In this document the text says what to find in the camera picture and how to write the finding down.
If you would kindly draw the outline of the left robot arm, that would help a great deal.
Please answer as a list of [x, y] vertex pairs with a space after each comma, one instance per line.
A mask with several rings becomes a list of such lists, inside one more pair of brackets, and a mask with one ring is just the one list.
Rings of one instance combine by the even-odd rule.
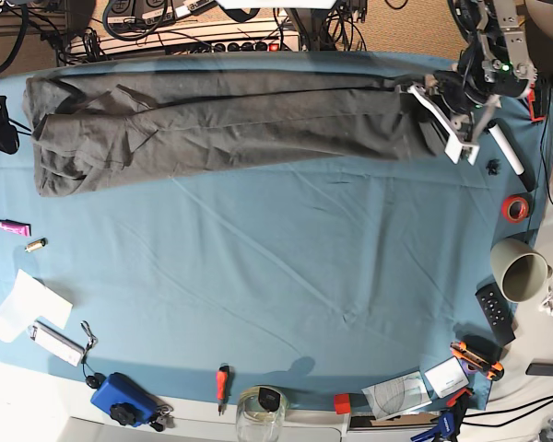
[[468, 114], [494, 96], [525, 98], [536, 79], [513, 1], [450, 1], [467, 47], [456, 66], [433, 74], [434, 102], [451, 114]]

